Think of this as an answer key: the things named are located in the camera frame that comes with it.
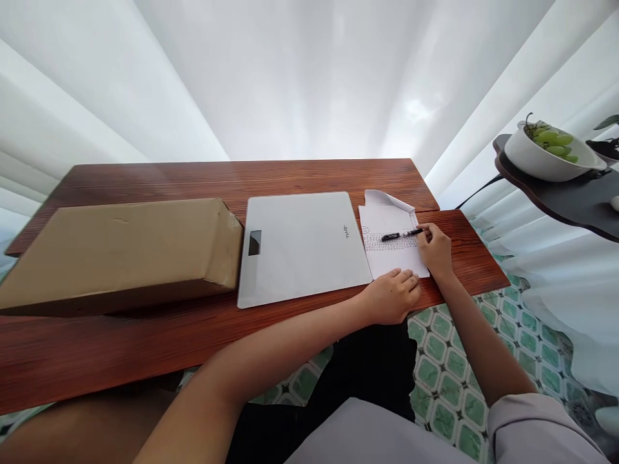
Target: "white bathroom scale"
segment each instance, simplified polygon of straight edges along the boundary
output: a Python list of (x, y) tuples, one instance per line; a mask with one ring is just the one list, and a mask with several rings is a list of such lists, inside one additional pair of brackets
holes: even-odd
[(371, 281), (348, 193), (249, 199), (239, 308)]

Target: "white curtain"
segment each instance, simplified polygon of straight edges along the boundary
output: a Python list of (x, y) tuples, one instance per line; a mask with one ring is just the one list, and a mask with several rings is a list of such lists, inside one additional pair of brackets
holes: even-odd
[(0, 242), (74, 164), (410, 157), (443, 208), (528, 111), (619, 108), (615, 0), (0, 0)]
[(543, 214), (506, 180), (463, 207), (487, 229), (490, 252), (513, 255), (508, 273), (526, 278), (527, 307), (574, 343), (572, 373), (586, 387), (619, 395), (619, 244)]

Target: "black pen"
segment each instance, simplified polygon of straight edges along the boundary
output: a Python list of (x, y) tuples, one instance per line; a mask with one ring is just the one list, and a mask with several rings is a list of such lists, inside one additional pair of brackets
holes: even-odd
[(408, 231), (403, 233), (387, 234), (382, 236), (381, 241), (386, 242), (387, 240), (393, 240), (394, 238), (410, 237), (411, 235), (417, 235), (418, 233), (421, 233), (423, 231), (423, 229), (416, 229), (414, 231)]

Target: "gray sleeve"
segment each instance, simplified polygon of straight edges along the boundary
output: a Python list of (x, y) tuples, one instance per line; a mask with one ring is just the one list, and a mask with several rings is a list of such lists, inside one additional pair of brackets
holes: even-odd
[(497, 464), (608, 463), (555, 399), (509, 395), (491, 408), (488, 433)]

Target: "black pants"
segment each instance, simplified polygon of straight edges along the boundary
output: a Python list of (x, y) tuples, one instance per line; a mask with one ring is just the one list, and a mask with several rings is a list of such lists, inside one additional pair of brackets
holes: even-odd
[(417, 342), (406, 321), (372, 325), (341, 339), (307, 406), (247, 404), (237, 423), (227, 464), (281, 464), (348, 398), (374, 403), (415, 420), (409, 393)]

